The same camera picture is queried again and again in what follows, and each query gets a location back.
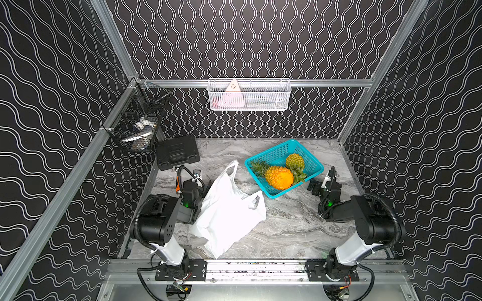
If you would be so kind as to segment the white plastic bag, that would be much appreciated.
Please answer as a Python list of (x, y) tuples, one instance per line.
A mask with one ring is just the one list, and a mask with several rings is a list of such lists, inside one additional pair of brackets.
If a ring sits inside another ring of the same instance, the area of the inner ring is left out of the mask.
[(190, 227), (192, 235), (206, 239), (204, 247), (215, 259), (266, 219), (263, 192), (241, 191), (235, 183), (237, 168), (234, 160), (214, 180)]

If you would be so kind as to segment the green yellow pineapple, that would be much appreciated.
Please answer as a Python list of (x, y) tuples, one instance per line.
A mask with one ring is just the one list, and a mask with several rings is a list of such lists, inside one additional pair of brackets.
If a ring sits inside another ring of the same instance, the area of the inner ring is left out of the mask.
[(299, 154), (290, 154), (286, 158), (286, 167), (294, 176), (294, 184), (303, 183), (306, 180), (305, 161)]

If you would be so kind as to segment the orange ripe pineapple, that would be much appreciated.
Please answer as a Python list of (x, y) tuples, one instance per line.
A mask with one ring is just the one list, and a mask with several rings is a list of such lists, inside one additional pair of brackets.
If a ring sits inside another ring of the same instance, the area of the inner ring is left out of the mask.
[(265, 179), (275, 189), (285, 190), (294, 184), (294, 173), (287, 167), (272, 166), (265, 161), (252, 161), (250, 165), (258, 178)]

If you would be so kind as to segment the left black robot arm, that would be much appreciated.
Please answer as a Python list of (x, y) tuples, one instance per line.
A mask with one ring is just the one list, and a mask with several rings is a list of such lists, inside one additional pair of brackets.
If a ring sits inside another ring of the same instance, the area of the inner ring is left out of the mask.
[(142, 203), (129, 228), (131, 238), (161, 259), (158, 270), (174, 278), (189, 274), (187, 251), (174, 238), (177, 223), (193, 224), (202, 206), (206, 185), (202, 180), (187, 180), (179, 196), (152, 194)]

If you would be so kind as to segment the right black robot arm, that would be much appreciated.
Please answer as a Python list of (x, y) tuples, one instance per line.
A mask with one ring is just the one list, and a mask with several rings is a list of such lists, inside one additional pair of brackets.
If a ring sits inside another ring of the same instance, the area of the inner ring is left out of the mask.
[(335, 178), (324, 182), (312, 179), (308, 186), (311, 194), (320, 198), (318, 213), (327, 222), (354, 222), (356, 232), (342, 245), (331, 249), (324, 260), (309, 260), (305, 271), (311, 282), (358, 281), (357, 268), (369, 255), (393, 247), (405, 235), (392, 207), (386, 200), (374, 195), (351, 196), (342, 201), (342, 185)]

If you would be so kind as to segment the black plastic tool case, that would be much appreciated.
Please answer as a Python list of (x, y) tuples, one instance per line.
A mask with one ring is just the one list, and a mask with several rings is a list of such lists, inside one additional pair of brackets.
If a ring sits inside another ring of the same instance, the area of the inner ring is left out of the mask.
[(182, 164), (197, 163), (200, 154), (193, 135), (164, 140), (156, 144), (158, 169), (165, 171)]

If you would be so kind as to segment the teal plastic basket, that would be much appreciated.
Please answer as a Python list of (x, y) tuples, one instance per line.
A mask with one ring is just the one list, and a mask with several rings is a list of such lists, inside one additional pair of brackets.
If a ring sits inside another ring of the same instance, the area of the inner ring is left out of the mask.
[(272, 166), (286, 167), (286, 158), (290, 154), (299, 154), (303, 157), (305, 161), (305, 173), (307, 174), (305, 182), (320, 175), (325, 169), (324, 166), (320, 163), (320, 161), (297, 140), (288, 140), (286, 142), (282, 142), (268, 150), (265, 150), (257, 155), (252, 156), (251, 158), (246, 159), (245, 166), (249, 174), (253, 177), (261, 190), (269, 198), (278, 198), (286, 194), (287, 192), (292, 191), (294, 188), (301, 186), (305, 182), (293, 184), (290, 188), (285, 190), (275, 189), (272, 186), (268, 185), (265, 179), (258, 178), (254, 174), (250, 162), (265, 161), (267, 164)]

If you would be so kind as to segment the pink triangular card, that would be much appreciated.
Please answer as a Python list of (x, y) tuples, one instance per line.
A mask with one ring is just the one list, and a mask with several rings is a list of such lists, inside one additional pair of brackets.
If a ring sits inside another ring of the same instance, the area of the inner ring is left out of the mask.
[(217, 105), (221, 109), (241, 109), (246, 106), (246, 102), (237, 79), (233, 79), (228, 84), (228, 87), (222, 93)]

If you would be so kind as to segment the clear plastic wall bin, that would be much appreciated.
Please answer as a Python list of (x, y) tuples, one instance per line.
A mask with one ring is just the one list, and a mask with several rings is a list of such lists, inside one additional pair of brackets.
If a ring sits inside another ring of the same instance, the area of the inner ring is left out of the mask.
[(239, 78), (238, 83), (246, 106), (221, 109), (217, 103), (233, 79), (208, 79), (207, 92), (212, 110), (220, 111), (285, 111), (291, 97), (291, 80), (287, 78)]

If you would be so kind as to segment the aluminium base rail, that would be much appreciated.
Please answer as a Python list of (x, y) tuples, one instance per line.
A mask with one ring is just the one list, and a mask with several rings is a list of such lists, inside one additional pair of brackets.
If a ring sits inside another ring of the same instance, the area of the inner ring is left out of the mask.
[[(179, 283), (194, 285), (294, 285), (294, 284), (369, 284), (371, 274), (360, 267), (355, 276), (328, 278), (323, 270), (324, 260), (192, 260), (187, 280)], [(366, 260), (362, 265), (375, 275), (375, 284), (407, 284), (407, 271), (400, 260)], [(136, 273), (138, 268), (151, 268), (147, 260), (114, 260), (104, 283), (141, 284)], [(173, 284), (173, 277), (164, 272), (142, 272), (147, 284)]]

